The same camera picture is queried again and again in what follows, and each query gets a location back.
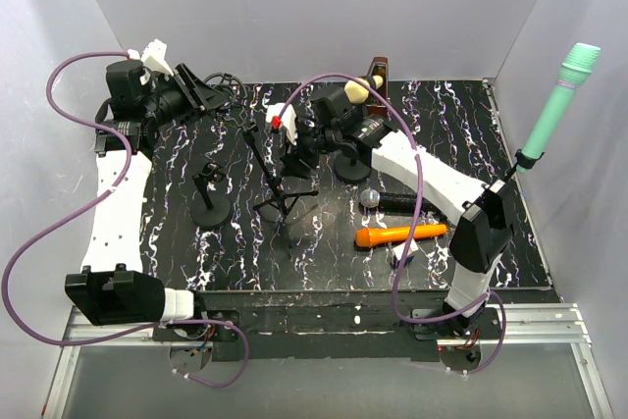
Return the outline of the round-base stand for cream mic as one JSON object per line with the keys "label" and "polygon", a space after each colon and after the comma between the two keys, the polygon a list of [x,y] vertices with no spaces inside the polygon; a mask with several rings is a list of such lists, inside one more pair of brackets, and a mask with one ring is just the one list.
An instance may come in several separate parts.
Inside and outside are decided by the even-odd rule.
{"label": "round-base stand for cream mic", "polygon": [[361,105],[354,106],[337,121],[340,154],[334,163],[335,175],[344,183],[362,183],[371,175],[369,154],[375,147],[380,122],[369,117]]}

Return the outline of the cream microphone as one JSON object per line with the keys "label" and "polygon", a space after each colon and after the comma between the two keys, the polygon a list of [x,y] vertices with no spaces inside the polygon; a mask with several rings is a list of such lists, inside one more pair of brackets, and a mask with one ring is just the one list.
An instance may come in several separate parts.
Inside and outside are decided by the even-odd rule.
{"label": "cream microphone", "polygon": [[358,80],[350,80],[344,85],[344,93],[351,104],[362,104],[370,96],[369,88],[379,89],[384,83],[384,78],[379,75],[361,77]]}

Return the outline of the black silver-mesh microphone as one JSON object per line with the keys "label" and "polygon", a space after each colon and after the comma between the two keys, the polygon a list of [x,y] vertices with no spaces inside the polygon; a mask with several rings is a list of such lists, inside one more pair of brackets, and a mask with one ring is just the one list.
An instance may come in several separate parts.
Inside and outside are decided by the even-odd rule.
{"label": "black silver-mesh microphone", "polygon": [[415,193],[380,192],[373,188],[364,189],[359,195],[360,204],[367,209],[412,213],[416,208]]}

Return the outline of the orange microphone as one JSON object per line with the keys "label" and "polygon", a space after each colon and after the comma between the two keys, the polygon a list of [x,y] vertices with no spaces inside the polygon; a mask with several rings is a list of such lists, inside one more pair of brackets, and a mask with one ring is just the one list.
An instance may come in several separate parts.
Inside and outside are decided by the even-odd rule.
{"label": "orange microphone", "polygon": [[414,232],[407,227],[364,228],[355,233],[354,242],[360,248],[373,248],[388,243],[401,243],[410,236],[413,239],[424,239],[443,236],[447,232],[446,224],[418,225]]}

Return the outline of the short round-base mic stand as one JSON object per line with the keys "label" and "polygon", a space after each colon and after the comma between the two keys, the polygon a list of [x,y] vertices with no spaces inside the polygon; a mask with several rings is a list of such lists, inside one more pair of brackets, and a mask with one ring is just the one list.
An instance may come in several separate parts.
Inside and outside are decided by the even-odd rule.
{"label": "short round-base mic stand", "polygon": [[219,183],[225,176],[220,165],[208,162],[192,177],[200,196],[200,203],[192,204],[190,217],[200,230],[211,231],[221,228],[232,217],[233,205],[230,199],[224,193],[209,189],[210,183]]}

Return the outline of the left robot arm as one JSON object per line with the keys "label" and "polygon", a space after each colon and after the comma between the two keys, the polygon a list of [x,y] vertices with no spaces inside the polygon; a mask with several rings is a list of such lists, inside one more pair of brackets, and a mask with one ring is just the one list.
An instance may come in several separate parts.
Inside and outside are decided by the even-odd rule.
{"label": "left robot arm", "polygon": [[110,96],[94,120],[98,194],[91,240],[80,271],[65,292],[95,326],[175,322],[187,340],[209,327],[187,289],[165,288],[143,271],[140,223],[152,154],[161,127],[193,123],[229,103],[229,95],[200,79],[184,63],[167,71],[127,59],[106,69]]}

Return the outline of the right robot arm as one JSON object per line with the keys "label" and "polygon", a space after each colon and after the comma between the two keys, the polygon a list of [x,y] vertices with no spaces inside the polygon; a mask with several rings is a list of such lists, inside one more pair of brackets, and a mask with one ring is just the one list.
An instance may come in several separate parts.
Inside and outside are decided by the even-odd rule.
{"label": "right robot arm", "polygon": [[413,189],[413,213],[428,201],[453,223],[449,252],[456,266],[443,312],[419,322],[445,324],[452,336],[466,338],[480,325],[491,278],[513,237],[514,186],[507,180],[486,184],[456,171],[419,147],[402,118],[390,123],[381,115],[365,115],[360,108],[369,99],[390,105],[367,79],[326,87],[310,100],[314,127],[300,123],[288,102],[268,108],[266,126],[285,133],[292,147],[284,157],[288,170],[305,175],[317,165],[320,151],[339,150],[366,171],[382,172]]}

